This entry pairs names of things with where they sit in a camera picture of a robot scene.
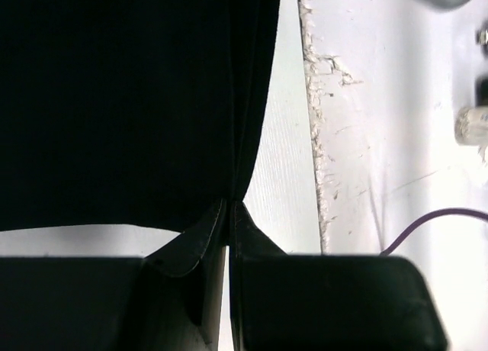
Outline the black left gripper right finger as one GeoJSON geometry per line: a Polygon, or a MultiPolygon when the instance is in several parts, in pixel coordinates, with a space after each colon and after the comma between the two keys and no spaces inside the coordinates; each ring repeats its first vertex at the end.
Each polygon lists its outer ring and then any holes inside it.
{"type": "Polygon", "coordinates": [[[230,212],[237,350],[446,350],[423,277],[401,257],[291,255],[230,212]]]}

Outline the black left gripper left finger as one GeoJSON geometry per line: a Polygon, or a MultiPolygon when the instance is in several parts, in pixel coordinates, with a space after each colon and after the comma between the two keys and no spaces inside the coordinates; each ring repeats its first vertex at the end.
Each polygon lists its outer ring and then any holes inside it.
{"type": "Polygon", "coordinates": [[[215,350],[226,203],[182,233],[128,225],[1,235],[3,350],[215,350]]]}

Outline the black t-shirt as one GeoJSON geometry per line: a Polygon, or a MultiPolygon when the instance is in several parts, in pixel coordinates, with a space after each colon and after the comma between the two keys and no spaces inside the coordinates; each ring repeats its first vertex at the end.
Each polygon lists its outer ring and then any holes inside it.
{"type": "Polygon", "coordinates": [[[244,198],[280,0],[1,0],[1,228],[183,230],[244,198]]]}

